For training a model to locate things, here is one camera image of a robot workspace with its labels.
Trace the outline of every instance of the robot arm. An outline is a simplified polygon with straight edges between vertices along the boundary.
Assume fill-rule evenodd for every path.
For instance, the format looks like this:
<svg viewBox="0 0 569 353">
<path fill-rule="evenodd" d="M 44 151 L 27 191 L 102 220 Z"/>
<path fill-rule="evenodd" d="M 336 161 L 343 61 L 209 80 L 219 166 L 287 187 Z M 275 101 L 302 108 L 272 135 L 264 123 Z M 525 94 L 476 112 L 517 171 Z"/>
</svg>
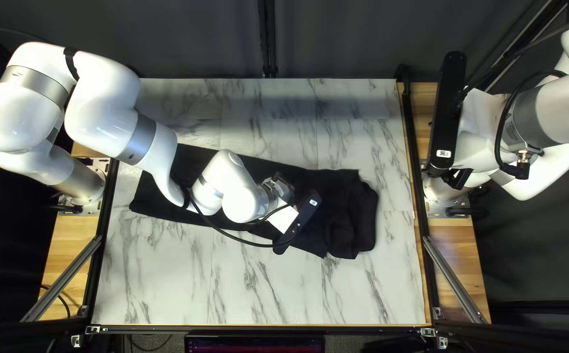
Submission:
<svg viewBox="0 0 569 353">
<path fill-rule="evenodd" d="M 76 204 L 96 202 L 103 192 L 101 179 L 53 146 L 64 122 L 75 142 L 151 173 L 170 202 L 195 212 L 170 178 L 176 134 L 136 111 L 139 85 L 129 68 L 99 55 L 75 52 L 69 67 L 63 47 L 21 45 L 0 81 L 0 167 L 53 186 Z M 263 217 L 292 196 L 278 179 L 257 185 L 228 150 L 213 157 L 192 190 L 205 215 L 223 208 L 238 223 Z M 284 230 L 292 220 L 287 218 Z"/>
<path fill-rule="evenodd" d="M 470 168 L 467 192 L 493 179 L 518 200 L 539 194 L 569 170 L 569 30 L 562 35 L 565 50 L 556 69 L 568 74 L 549 76 L 535 88 L 522 92 L 514 102 L 502 133 L 501 159 L 506 163 L 528 161 L 530 177 L 520 180 L 498 169 L 493 158 L 494 138 L 505 95 L 472 90 L 466 97 L 456 141 L 453 169 Z M 447 185 L 435 183 L 427 197 L 442 202 L 452 195 Z"/>
</svg>

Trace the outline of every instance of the marble tabletop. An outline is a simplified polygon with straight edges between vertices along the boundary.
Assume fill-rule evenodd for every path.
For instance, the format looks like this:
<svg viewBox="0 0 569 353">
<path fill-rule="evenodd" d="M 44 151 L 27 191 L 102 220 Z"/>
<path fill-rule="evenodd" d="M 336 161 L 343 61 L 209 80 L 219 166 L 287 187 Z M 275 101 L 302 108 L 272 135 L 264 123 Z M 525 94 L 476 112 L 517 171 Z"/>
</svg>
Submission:
<svg viewBox="0 0 569 353">
<path fill-rule="evenodd" d="M 358 169 L 380 196 L 377 243 L 355 260 L 293 247 L 279 256 L 207 227 L 134 213 L 141 172 L 121 163 L 94 324 L 425 323 L 394 80 L 144 79 L 137 108 L 170 126 L 179 143 Z"/>
</svg>

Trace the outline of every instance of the label sticker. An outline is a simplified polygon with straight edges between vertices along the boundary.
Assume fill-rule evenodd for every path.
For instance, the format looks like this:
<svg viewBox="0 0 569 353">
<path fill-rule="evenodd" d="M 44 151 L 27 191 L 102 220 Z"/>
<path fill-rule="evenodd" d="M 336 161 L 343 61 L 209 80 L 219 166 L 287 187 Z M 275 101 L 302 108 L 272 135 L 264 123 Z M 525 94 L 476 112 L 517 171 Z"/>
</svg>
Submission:
<svg viewBox="0 0 569 353">
<path fill-rule="evenodd" d="M 443 149 L 437 150 L 437 157 L 450 158 L 450 156 L 452 156 L 452 152 L 450 151 L 444 151 Z"/>
</svg>

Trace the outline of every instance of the black garment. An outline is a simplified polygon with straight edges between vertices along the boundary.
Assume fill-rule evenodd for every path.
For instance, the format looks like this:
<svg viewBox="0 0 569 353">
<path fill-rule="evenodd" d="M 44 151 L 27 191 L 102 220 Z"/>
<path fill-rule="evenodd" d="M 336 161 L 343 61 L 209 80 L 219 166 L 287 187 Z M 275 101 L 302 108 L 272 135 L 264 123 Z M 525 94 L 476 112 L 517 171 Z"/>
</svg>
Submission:
<svg viewBox="0 0 569 353">
<path fill-rule="evenodd" d="M 212 149 L 178 144 L 171 179 L 184 187 L 192 187 L 216 153 Z M 320 194 L 321 205 L 295 237 L 292 246 L 321 258 L 330 252 L 345 259 L 356 258 L 359 251 L 374 248 L 378 194 L 360 180 L 357 170 L 307 170 L 253 157 L 240 157 L 257 183 L 280 172 L 295 188 L 296 200 L 303 199 L 310 189 Z M 147 172 L 141 174 L 129 208 L 133 212 L 168 221 L 206 226 L 197 213 L 184 210 L 167 200 Z M 255 226 L 235 223 L 227 219 L 222 210 L 209 219 L 222 229 L 246 230 L 267 239 L 281 235 L 269 222 Z"/>
</svg>

